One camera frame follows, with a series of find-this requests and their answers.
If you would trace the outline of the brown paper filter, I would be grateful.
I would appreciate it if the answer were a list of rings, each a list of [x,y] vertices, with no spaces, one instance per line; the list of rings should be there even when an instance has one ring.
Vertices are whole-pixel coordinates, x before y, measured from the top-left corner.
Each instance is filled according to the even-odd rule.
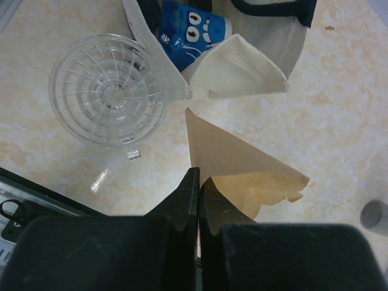
[[[190,161],[199,182],[219,192],[250,219],[263,205],[302,198],[309,177],[231,133],[185,110]]]

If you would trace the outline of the clear plastic cup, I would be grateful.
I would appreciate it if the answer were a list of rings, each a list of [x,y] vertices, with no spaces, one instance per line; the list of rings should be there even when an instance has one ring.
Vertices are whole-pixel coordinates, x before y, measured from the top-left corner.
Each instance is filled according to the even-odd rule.
[[[169,103],[159,61],[136,41],[102,34],[74,42],[55,61],[48,91],[62,126],[76,139],[140,158]]]

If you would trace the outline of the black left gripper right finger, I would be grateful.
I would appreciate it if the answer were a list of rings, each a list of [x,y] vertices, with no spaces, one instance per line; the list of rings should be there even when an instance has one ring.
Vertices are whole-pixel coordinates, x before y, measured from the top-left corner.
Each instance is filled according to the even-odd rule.
[[[208,179],[198,202],[204,290],[381,290],[361,232],[346,224],[257,223]]]

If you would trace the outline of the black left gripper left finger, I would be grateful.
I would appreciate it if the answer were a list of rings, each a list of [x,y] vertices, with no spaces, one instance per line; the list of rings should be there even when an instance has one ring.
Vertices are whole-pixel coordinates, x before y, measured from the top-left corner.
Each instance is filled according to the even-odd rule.
[[[195,290],[199,170],[143,216],[42,216],[22,231],[2,290]]]

